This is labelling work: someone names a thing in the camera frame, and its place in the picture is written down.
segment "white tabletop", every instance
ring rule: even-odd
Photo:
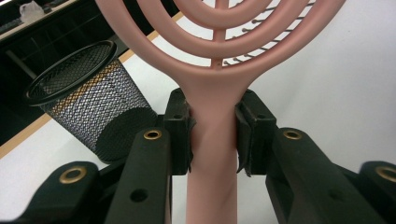
[[[334,163],[354,172],[365,161],[396,163],[394,8],[392,0],[346,1],[315,40],[250,87],[279,127],[305,131]],[[154,42],[163,45],[161,38]],[[177,84],[136,56],[124,66],[163,113]],[[20,215],[47,176],[70,161],[105,166],[53,120],[8,153],[0,160],[0,219]],[[174,223],[184,223],[185,186],[185,176],[174,179]],[[277,223],[264,177],[240,174],[238,188],[239,223]]]

